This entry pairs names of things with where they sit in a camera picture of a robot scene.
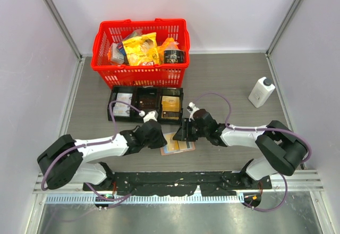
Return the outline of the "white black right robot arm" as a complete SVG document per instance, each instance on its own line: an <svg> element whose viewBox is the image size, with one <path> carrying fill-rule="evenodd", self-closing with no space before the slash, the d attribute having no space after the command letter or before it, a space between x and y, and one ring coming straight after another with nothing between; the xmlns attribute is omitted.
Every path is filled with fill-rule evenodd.
<svg viewBox="0 0 340 234"><path fill-rule="evenodd" d="M182 120L173 140L194 142L206 138L214 146L243 146L261 151L261 158L250 160L240 171L244 188L251 189L272 174L292 176L308 155L306 143L279 121L260 127L239 127L217 123L204 109L189 111L190 117Z"/></svg>

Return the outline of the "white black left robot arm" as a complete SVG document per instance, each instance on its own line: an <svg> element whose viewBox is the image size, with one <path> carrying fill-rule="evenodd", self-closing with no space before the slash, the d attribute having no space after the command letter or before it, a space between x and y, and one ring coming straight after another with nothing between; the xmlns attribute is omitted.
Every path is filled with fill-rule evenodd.
<svg viewBox="0 0 340 234"><path fill-rule="evenodd" d="M112 137L79 140L62 135L37 158L43 174L41 189L55 190L70 181L96 185L101 190L113 186L113 177L104 163L92 164L110 156L127 156L143 148L158 149L167 145L160 123L149 120L132 130L123 130Z"/></svg>

